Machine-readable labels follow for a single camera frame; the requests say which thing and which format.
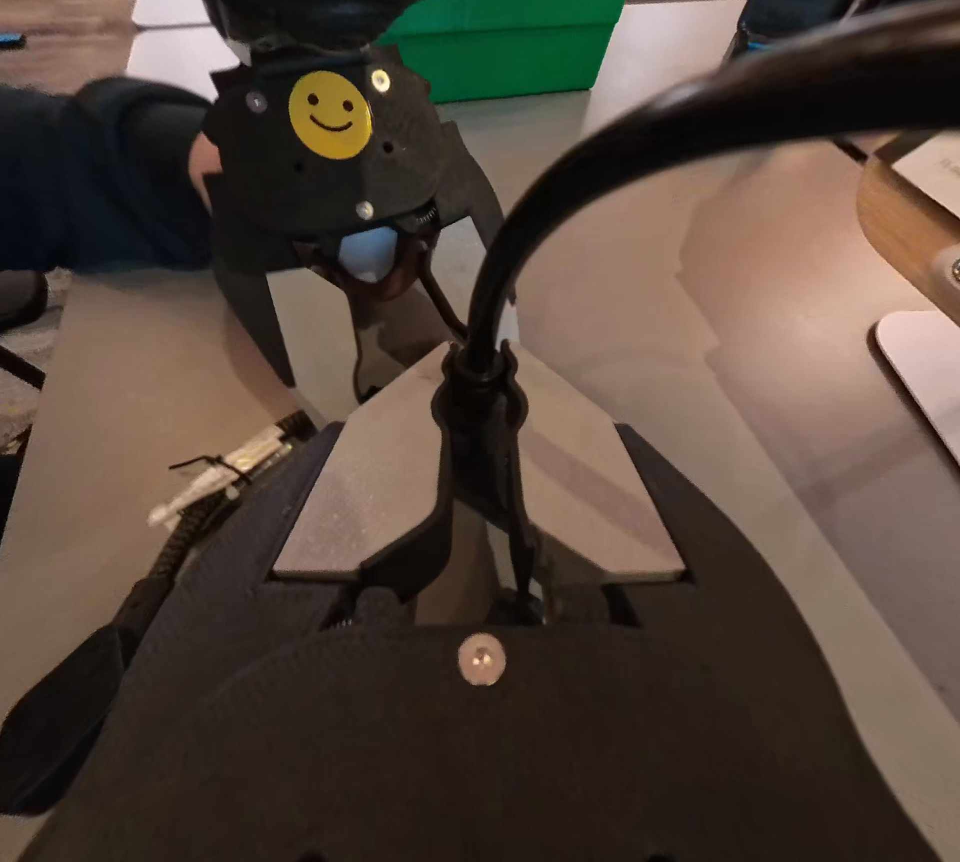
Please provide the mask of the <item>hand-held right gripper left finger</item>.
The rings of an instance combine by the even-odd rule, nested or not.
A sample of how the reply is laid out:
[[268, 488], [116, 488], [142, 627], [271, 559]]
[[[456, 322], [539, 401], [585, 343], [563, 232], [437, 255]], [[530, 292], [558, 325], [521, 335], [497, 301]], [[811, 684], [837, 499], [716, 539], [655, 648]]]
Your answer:
[[416, 598], [450, 558], [450, 447], [433, 413], [441, 344], [343, 424], [271, 573]]

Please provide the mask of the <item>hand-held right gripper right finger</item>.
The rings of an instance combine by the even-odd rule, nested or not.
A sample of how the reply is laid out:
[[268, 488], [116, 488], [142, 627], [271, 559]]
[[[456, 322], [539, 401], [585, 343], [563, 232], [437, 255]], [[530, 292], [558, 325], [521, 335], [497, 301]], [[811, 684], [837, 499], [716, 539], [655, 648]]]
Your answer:
[[509, 354], [525, 401], [519, 481], [541, 595], [558, 603], [570, 590], [677, 581], [685, 562], [613, 418], [522, 346]]

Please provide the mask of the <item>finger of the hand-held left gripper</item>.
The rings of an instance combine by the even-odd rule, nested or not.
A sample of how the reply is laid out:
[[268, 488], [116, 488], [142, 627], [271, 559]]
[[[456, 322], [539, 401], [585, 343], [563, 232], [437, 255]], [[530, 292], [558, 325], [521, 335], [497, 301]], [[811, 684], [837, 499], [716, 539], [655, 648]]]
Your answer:
[[313, 271], [267, 277], [293, 376], [291, 392], [313, 422], [343, 422], [358, 406], [358, 348], [349, 299]]
[[461, 323], [469, 317], [470, 301], [486, 248], [474, 221], [457, 221], [438, 233], [431, 256], [431, 276]]

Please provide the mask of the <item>person's left forearm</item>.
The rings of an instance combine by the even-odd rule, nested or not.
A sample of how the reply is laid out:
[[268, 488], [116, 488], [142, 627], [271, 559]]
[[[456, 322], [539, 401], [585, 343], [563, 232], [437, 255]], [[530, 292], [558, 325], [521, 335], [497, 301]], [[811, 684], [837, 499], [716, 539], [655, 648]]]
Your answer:
[[123, 76], [72, 94], [2, 85], [2, 271], [208, 269], [189, 158], [210, 107]]

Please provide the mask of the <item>person's left hand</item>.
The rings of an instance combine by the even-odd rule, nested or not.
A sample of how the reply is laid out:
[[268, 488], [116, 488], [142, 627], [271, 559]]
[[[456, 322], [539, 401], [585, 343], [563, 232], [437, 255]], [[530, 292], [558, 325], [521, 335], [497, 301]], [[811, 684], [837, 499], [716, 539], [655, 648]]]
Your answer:
[[190, 146], [187, 172], [207, 213], [211, 214], [211, 200], [207, 189], [208, 177], [222, 173], [222, 162], [218, 147], [204, 132], [199, 132]]

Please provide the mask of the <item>green plastic bin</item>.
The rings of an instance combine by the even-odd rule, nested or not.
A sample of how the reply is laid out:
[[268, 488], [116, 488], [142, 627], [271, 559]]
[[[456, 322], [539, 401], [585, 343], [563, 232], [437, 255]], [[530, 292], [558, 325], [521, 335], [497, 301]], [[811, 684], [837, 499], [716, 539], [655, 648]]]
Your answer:
[[626, 0], [421, 0], [378, 40], [435, 104], [589, 90]]

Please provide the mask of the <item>dark charging case with screen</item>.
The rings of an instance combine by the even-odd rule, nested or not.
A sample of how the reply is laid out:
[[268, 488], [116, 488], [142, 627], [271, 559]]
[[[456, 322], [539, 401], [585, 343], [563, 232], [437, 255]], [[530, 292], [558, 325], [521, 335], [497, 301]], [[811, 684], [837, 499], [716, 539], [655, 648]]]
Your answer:
[[846, 15], [856, 0], [747, 0], [724, 62], [769, 48]]

